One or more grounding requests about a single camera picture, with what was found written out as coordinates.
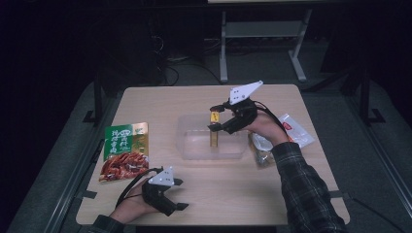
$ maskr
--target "person's left hand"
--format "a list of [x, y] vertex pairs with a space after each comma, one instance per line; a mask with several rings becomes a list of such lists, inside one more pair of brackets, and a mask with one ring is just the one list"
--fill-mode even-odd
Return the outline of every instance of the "person's left hand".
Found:
[[148, 179], [149, 178], [144, 179], [142, 182], [130, 189], [124, 200], [110, 214], [112, 219], [126, 224], [135, 220], [139, 216], [158, 212], [157, 209], [146, 203], [142, 197], [142, 185]]

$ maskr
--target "snack package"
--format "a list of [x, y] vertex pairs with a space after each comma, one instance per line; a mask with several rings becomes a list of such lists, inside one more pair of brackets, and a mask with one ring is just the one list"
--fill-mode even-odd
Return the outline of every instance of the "snack package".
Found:
[[149, 169], [146, 122], [106, 127], [100, 182], [135, 178]]
[[[278, 119], [286, 129], [289, 140], [298, 143], [301, 149], [315, 141], [314, 138], [288, 114], [280, 116]], [[257, 167], [266, 168], [275, 165], [275, 158], [271, 152], [272, 144], [256, 133], [250, 134], [249, 138]]]

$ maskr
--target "white gripper part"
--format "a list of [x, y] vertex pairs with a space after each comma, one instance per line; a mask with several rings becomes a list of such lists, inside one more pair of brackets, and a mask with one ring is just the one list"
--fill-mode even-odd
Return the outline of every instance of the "white gripper part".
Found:
[[170, 166], [169, 168], [164, 169], [159, 174], [150, 178], [149, 183], [164, 186], [173, 186], [175, 184], [173, 179], [173, 167]]
[[247, 99], [255, 90], [257, 90], [261, 85], [262, 81], [256, 83], [245, 84], [241, 86], [234, 87], [230, 90], [230, 105], [237, 104], [245, 99]]

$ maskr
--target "white stand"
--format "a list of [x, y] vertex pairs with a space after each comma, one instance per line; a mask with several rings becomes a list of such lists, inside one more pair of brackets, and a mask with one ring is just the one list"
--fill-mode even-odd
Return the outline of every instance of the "white stand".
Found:
[[312, 10], [307, 10], [303, 20], [297, 21], [247, 21], [247, 22], [226, 22], [226, 12], [222, 15], [222, 48], [220, 56], [221, 82], [227, 83], [227, 66], [225, 44], [226, 38], [245, 37], [296, 37], [297, 42], [294, 50], [289, 51], [294, 71], [300, 82], [306, 82], [305, 74], [300, 66], [297, 56], [300, 51], [309, 18]]

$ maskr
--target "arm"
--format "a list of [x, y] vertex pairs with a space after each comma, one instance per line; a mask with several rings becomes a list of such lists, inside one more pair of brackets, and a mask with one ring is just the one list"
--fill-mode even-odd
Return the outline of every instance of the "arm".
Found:
[[273, 145], [292, 232], [347, 232], [345, 222], [330, 203], [325, 182], [306, 163], [299, 145], [290, 143], [285, 132], [264, 112], [258, 112], [245, 129]]
[[158, 212], [157, 209], [147, 204], [142, 194], [142, 185], [148, 179], [130, 189], [126, 198], [112, 211], [109, 216], [98, 216], [89, 233], [122, 233], [124, 226], [139, 216]]

